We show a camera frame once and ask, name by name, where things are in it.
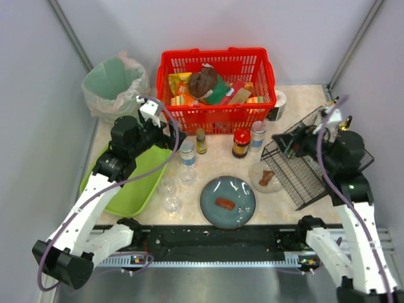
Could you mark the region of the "clear bottle with gold pourer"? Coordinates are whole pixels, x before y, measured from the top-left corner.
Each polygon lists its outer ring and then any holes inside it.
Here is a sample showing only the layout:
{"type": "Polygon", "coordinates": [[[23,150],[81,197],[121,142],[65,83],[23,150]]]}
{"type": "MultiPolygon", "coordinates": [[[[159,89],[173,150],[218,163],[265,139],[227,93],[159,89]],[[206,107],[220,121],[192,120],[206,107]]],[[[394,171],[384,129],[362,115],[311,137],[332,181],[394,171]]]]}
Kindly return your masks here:
{"type": "Polygon", "coordinates": [[[319,115],[321,116],[322,119],[324,119],[330,113],[330,111],[332,110],[332,107],[334,107],[337,104],[339,99],[340,99],[340,97],[337,96],[332,101],[326,103],[325,106],[320,108],[319,115]]]}

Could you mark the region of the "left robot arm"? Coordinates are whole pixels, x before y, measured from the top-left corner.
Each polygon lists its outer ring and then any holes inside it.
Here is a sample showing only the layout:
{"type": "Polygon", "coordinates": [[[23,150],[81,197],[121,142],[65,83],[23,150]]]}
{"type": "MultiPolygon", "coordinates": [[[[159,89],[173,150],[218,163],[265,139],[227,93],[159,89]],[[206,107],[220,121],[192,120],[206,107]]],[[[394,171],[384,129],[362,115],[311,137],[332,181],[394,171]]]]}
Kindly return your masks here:
{"type": "Polygon", "coordinates": [[[50,292],[62,283],[78,290],[101,262],[132,243],[134,220],[129,218],[123,218],[97,238],[88,237],[111,199],[126,184],[162,170],[186,138],[162,101],[139,96],[137,102],[141,105],[139,118],[122,116],[115,121],[110,143],[69,214],[46,241],[37,241],[32,247],[41,291],[50,292]],[[153,146],[170,150],[169,157],[134,176],[137,158],[153,146]]]}

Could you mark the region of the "red lid sauce jar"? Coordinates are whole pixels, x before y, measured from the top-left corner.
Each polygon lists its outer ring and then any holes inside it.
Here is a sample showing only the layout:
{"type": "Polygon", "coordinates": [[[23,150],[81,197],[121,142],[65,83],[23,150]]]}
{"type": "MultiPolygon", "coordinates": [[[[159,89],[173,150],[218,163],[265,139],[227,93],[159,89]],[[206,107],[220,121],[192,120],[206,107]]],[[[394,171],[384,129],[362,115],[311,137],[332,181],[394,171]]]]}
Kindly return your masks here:
{"type": "Polygon", "coordinates": [[[232,154],[236,158],[244,158],[248,153],[248,146],[251,142],[251,134],[246,129],[237,130],[234,133],[234,145],[232,154]]]}

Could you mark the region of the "yellow cap sauce bottle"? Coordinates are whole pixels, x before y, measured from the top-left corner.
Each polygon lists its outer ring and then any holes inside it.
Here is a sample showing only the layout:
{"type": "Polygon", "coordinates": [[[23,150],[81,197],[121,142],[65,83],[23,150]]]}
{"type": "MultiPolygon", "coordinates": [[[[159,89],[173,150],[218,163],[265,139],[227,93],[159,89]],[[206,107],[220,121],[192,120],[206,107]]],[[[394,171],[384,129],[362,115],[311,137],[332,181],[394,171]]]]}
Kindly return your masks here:
{"type": "Polygon", "coordinates": [[[294,141],[294,139],[291,139],[289,144],[286,146],[285,151],[283,152],[283,155],[286,158],[289,158],[289,159],[296,158],[296,151],[294,150],[294,145],[295,145],[295,141],[294,141]]]}

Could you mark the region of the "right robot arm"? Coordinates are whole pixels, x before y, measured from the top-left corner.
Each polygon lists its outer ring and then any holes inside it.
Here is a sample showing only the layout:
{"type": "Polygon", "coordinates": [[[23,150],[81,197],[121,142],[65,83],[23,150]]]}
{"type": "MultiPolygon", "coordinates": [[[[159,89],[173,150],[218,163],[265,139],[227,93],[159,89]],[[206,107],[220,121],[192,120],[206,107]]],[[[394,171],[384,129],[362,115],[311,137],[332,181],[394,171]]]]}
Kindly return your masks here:
{"type": "Polygon", "coordinates": [[[319,165],[350,254],[331,238],[320,218],[300,219],[299,236],[332,277],[338,302],[403,302],[403,290],[390,272],[377,232],[371,186],[360,168],[364,140],[356,132],[338,129],[339,110],[326,107],[319,115],[317,125],[300,125],[272,138],[286,157],[310,157],[319,165]]]}

